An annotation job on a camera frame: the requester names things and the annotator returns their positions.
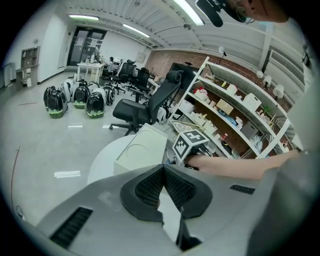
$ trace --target human arm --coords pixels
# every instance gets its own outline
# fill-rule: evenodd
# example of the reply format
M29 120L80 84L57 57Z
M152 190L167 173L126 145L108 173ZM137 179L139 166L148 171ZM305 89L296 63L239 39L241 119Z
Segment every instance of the human arm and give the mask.
M197 167L199 171L214 175L260 180L265 170L277 168L286 160L296 158L297 150L261 159L229 159L226 157L209 157L193 155L186 159L186 163Z

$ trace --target glossy floor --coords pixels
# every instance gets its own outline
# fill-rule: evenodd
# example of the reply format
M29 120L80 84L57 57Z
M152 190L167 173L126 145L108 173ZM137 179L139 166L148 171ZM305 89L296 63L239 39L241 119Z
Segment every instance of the glossy floor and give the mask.
M126 132L108 129L111 123L124 123L112 116L113 109L123 98L134 100L129 92L120 92L99 119L90 119L84 110L69 103L62 118L52 119L45 110L43 93L70 75L62 73L34 88L22 89L0 109L1 188L9 206L14 210L20 206L33 225L86 186L95 157ZM169 132L167 126L155 126ZM54 177L56 172L69 171L80 171L80 176Z

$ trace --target chair backrest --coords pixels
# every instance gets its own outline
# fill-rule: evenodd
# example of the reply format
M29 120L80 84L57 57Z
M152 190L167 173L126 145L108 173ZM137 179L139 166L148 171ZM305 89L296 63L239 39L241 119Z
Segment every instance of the chair backrest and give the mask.
M182 70L168 72L161 86L150 97L148 101L148 110L151 117L152 125L157 121L159 108L170 97L170 95L180 87L182 73Z
M123 75L126 75L126 76L132 75L134 69L135 69L135 66L133 64L125 62L125 63L123 63L123 66L122 66L118 76L120 78L123 78Z
M145 67L141 68L138 75L136 76L137 85L147 87L149 77L149 70Z

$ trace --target computer monitor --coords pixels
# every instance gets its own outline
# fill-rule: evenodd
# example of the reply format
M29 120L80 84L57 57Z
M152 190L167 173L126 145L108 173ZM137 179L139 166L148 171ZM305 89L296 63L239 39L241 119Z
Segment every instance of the computer monitor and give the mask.
M181 78L181 86L180 89L185 91L191 84L192 80L195 78L195 75L198 73L199 68L185 65L180 63L172 63L170 71L179 71L183 70L182 78Z

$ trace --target air vent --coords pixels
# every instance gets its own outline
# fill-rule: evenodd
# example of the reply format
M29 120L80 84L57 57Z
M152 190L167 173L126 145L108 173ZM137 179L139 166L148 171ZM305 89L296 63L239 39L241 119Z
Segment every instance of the air vent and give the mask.
M57 245L67 249L92 214L91 209L79 207L50 237Z
M241 185L237 185L237 184L233 184L230 189L235 190L235 191L239 191L241 193L246 193L249 195L252 195L255 192L255 188L252 187L247 187L247 186L241 186Z
M283 66L283 68L290 71L301 83L303 84L305 83L304 73L300 69L298 69L290 60L285 58L283 55L272 50L269 59L271 61L272 60L275 61L279 65Z

